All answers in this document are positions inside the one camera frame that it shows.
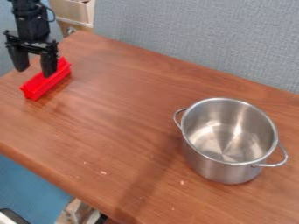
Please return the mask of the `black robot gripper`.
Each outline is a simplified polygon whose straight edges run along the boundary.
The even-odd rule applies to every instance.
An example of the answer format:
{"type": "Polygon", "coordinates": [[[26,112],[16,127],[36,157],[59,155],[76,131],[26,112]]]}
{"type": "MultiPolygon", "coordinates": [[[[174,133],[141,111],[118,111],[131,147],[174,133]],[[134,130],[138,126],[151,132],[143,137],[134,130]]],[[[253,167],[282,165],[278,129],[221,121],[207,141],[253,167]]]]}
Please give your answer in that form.
{"type": "Polygon", "coordinates": [[[30,66],[28,54],[42,55],[42,72],[46,78],[58,70],[58,41],[51,37],[51,23],[56,19],[43,0],[7,0],[12,4],[16,30],[6,31],[6,47],[15,69],[23,72],[30,66]]]}

